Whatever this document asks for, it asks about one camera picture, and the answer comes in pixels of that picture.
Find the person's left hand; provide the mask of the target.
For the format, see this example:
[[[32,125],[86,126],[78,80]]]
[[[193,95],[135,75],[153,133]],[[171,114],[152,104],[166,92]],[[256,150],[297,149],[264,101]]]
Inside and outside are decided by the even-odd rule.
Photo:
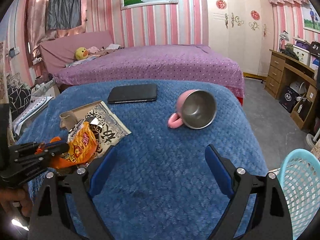
[[[24,215],[24,217],[30,217],[33,208],[33,202],[29,197],[27,184],[18,189],[1,187],[0,199],[1,206],[10,218],[14,217],[13,202],[19,202],[22,208],[22,215]]]

